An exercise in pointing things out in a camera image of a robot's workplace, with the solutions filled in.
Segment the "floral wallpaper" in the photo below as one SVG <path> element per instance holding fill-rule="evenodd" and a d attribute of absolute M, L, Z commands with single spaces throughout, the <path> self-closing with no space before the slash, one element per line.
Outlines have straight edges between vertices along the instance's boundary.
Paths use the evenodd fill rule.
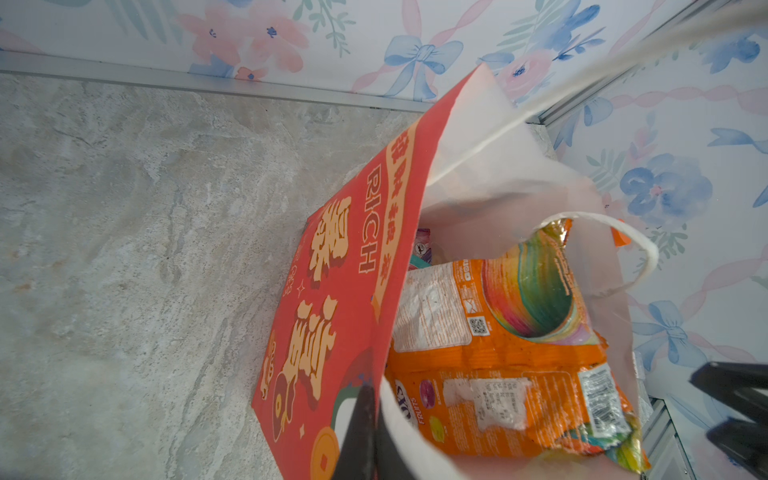
<path fill-rule="evenodd" d="M 768 29 L 688 45 L 548 129 L 607 214 L 659 246 L 629 295 L 634 348 L 699 480 L 752 478 L 704 436 L 738 415 L 688 379 L 708 361 L 768 362 L 766 51 Z M 628 279 L 645 262 L 632 244 L 619 257 Z"/>
<path fill-rule="evenodd" d="M 689 4 L 25 0 L 0 2 L 0 48 L 415 101 L 436 101 L 485 62 L 521 103 Z"/>

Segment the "purple fruit illustration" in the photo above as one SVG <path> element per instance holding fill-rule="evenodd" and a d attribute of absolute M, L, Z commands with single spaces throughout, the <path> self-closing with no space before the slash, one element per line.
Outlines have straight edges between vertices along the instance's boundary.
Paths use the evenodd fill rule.
<path fill-rule="evenodd" d="M 422 396 L 422 404 L 424 408 L 430 409 L 435 406 L 435 387 L 432 386 L 432 382 L 429 380 L 422 380 L 422 384 L 419 386 L 419 393 Z"/>

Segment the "orange snack package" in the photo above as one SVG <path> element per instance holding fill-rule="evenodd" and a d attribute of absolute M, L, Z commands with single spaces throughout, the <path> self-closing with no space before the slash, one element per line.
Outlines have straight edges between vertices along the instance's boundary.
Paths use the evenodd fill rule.
<path fill-rule="evenodd" d="M 630 470 L 647 464 L 568 269 L 569 227 L 550 223 L 498 259 L 406 277 L 385 375 L 403 415 L 443 452 L 613 449 Z"/>

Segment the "rainbow candy illustration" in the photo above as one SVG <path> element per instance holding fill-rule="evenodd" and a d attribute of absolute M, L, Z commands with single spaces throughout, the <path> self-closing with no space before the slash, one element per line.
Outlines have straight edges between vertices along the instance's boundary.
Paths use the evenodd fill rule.
<path fill-rule="evenodd" d="M 565 259 L 569 222 L 552 222 L 503 257 L 485 260 L 482 285 L 493 316 L 508 332 L 537 343 L 598 342 Z"/>

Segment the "gift bag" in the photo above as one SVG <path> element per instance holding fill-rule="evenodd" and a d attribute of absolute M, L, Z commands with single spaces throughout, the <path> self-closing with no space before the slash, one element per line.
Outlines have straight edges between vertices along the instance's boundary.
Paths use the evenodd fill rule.
<path fill-rule="evenodd" d="M 637 411 L 631 322 L 621 293 L 627 285 L 611 227 L 642 248 L 653 247 L 631 227 L 601 216 L 604 206 L 592 182 L 547 159 L 525 126 L 458 161 L 514 115 L 481 65 L 308 219 L 287 268 L 252 404 L 284 478 L 332 477 L 363 386 L 381 395 L 382 417 L 408 467 L 422 472 L 417 478 L 436 478 L 437 471 L 449 478 L 494 472 L 508 478 L 510 469 L 523 476 L 545 470 L 636 475 L 604 455 L 448 457 L 402 413 L 393 415 L 402 403 L 382 377 L 417 229 L 430 229 L 437 264 L 498 258 L 565 218 L 574 219 L 565 255 L 591 328 L 610 346 L 615 384 Z M 643 275 L 654 268 L 649 264 Z"/>

